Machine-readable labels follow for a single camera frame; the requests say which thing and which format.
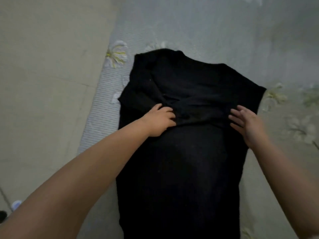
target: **black t-shirt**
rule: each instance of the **black t-shirt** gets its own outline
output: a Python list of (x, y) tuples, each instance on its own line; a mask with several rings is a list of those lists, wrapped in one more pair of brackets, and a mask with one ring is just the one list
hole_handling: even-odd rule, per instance
[(122, 92), (119, 128), (155, 104), (173, 108), (177, 126), (148, 138), (116, 179), (126, 238), (239, 238), (238, 184), (247, 153), (228, 115), (257, 112), (265, 88), (225, 64), (181, 51), (137, 54)]

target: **left hand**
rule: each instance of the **left hand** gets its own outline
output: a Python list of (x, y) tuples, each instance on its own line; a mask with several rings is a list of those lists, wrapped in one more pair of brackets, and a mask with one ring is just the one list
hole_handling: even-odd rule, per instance
[(176, 126), (172, 120), (175, 118), (173, 109), (170, 107), (162, 107), (162, 104), (156, 104), (149, 112), (140, 118), (147, 126), (150, 137), (160, 136), (167, 128)]

